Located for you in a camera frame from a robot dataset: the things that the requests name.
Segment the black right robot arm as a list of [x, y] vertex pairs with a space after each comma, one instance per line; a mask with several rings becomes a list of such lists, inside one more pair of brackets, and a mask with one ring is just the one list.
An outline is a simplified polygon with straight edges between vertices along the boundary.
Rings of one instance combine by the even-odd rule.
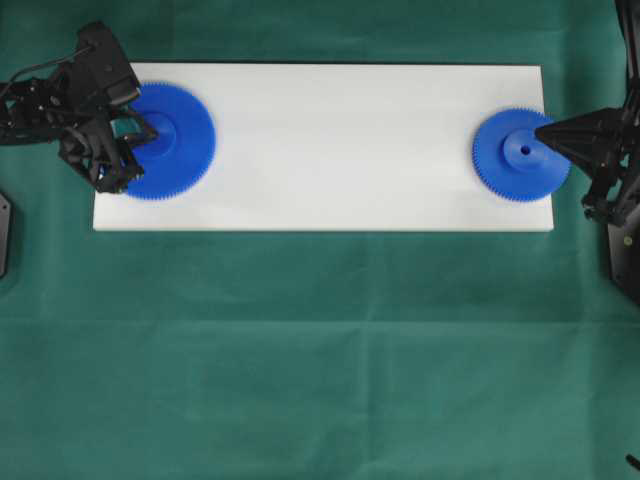
[[591, 180], [581, 203], [587, 218], [615, 227], [639, 206], [639, 3], [617, 1], [626, 48], [626, 98], [534, 131], [535, 138]]

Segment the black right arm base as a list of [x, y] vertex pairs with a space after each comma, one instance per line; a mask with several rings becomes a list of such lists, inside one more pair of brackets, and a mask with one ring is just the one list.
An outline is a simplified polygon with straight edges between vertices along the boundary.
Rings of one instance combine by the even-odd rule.
[[613, 283], [639, 304], [639, 189], [632, 199], [635, 206], [622, 226], [607, 224], [609, 270]]

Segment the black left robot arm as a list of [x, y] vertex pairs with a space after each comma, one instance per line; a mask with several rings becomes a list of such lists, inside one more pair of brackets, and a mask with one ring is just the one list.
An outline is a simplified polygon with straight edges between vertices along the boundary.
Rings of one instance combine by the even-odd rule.
[[47, 78], [1, 85], [1, 144], [58, 142], [58, 156], [99, 193], [120, 194], [144, 176], [134, 149], [158, 132], [130, 104], [140, 96], [132, 70], [105, 81], [71, 62]]

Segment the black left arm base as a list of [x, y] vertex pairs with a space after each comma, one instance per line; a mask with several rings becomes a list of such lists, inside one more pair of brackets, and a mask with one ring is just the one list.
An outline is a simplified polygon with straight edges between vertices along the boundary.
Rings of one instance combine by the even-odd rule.
[[13, 204], [4, 193], [0, 194], [0, 277], [4, 278], [9, 269]]

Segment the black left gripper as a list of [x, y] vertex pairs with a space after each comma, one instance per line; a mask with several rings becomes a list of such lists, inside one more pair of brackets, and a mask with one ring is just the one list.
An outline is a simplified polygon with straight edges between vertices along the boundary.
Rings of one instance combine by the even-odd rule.
[[155, 141], [158, 132], [135, 109], [75, 112], [55, 107], [49, 116], [60, 122], [59, 157], [96, 192], [121, 194], [144, 176], [135, 150]]

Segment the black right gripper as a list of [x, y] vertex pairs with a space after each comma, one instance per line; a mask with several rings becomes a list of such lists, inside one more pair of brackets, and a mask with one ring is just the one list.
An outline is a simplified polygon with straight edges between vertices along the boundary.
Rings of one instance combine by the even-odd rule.
[[535, 137], [591, 179], [582, 199], [588, 219], [626, 223], [639, 206], [637, 94], [629, 94], [620, 108], [603, 108], [538, 127]]

